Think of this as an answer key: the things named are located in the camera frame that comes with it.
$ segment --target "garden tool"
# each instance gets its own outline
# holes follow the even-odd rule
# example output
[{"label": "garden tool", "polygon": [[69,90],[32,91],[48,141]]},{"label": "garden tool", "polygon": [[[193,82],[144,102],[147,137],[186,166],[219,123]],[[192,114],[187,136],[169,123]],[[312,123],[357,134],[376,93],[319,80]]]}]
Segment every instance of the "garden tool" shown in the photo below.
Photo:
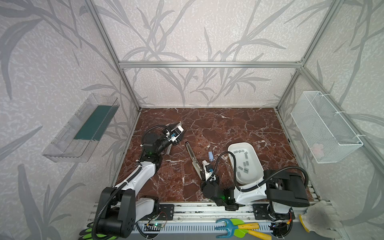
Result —
[{"label": "garden tool", "polygon": [[300,222],[307,232],[314,231],[320,236],[327,238],[341,238],[336,230],[329,228],[342,228],[339,215],[336,210],[324,200],[308,207],[305,214],[299,215]]},{"label": "garden tool", "polygon": [[[87,229],[84,229],[79,233],[81,237],[78,240],[92,240],[91,231],[92,231],[93,222],[87,224]],[[98,234],[98,237],[105,237],[103,234]],[[118,237],[111,237],[108,240],[117,239]]]},{"label": "garden tool", "polygon": [[261,232],[256,232],[251,229],[259,229],[259,224],[258,223],[245,223],[241,221],[240,219],[227,219],[227,218],[221,218],[216,221],[216,223],[219,222],[225,222],[225,227],[215,227],[215,230],[226,230],[227,234],[226,235],[218,235],[216,238],[230,238],[232,236],[236,237],[244,237],[245,233],[249,233],[252,236],[258,237],[263,240],[272,240],[272,236],[261,233]]}]

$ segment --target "wallpaper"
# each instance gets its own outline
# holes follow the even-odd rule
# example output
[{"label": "wallpaper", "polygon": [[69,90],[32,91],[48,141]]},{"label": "wallpaper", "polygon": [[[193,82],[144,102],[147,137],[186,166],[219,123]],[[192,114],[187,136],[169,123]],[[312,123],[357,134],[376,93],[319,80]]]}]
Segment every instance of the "wallpaper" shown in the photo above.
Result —
[{"label": "wallpaper", "polygon": [[314,159],[290,113],[303,91],[314,91],[301,76],[279,110],[323,200],[330,200],[351,240],[379,240],[384,234],[384,177],[358,149],[337,163],[319,164]]},{"label": "wallpaper", "polygon": [[141,106],[274,107],[292,68],[135,68],[125,71]]},{"label": "wallpaper", "polygon": [[[299,61],[331,0],[95,0],[120,61]],[[293,69],[125,69],[145,107],[276,106]]]},{"label": "wallpaper", "polygon": [[384,1],[346,1],[306,67],[384,155],[383,16]]},{"label": "wallpaper", "polygon": [[[0,1],[0,239],[77,239],[137,111],[82,1]],[[120,107],[87,163],[42,156],[90,93]]]}]

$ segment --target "white wire mesh basket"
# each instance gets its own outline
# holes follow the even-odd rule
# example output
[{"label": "white wire mesh basket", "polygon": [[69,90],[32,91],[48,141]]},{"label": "white wire mesh basket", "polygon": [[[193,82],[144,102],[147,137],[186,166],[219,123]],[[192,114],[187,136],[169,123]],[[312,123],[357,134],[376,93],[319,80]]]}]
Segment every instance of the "white wire mesh basket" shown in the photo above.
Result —
[{"label": "white wire mesh basket", "polygon": [[320,91],[303,92],[291,115],[318,163],[339,162],[363,145]]}]

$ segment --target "brown marble countertop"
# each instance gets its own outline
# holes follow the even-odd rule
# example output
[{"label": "brown marble countertop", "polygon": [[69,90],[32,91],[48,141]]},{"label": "brown marble countertop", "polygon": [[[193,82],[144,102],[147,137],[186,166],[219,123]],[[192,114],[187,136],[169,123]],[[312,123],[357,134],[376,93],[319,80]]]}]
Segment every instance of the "brown marble countertop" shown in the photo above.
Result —
[{"label": "brown marble countertop", "polygon": [[[116,183],[134,170],[141,153],[141,136],[146,129],[179,121],[186,130],[183,140],[172,146],[170,155],[163,155],[160,170],[147,181],[139,197],[156,196],[161,202],[209,201],[200,191],[201,180],[186,150],[187,141],[200,164],[208,161],[209,151],[214,153],[214,165],[229,145],[248,142],[264,170],[298,165],[273,108],[152,108],[141,112]],[[220,160],[217,174],[221,177],[221,187],[234,185],[228,155]]]}]

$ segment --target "glove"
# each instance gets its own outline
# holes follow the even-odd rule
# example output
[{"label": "glove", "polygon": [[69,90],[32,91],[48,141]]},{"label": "glove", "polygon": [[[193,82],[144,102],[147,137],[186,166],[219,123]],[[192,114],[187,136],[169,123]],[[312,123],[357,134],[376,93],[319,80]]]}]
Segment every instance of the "glove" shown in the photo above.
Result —
[{"label": "glove", "polygon": [[320,236],[327,238],[341,238],[341,235],[329,228],[342,228],[341,219],[336,214],[336,210],[327,205],[325,201],[320,201],[308,207],[305,214],[299,215],[300,222],[307,232],[314,231]]}]

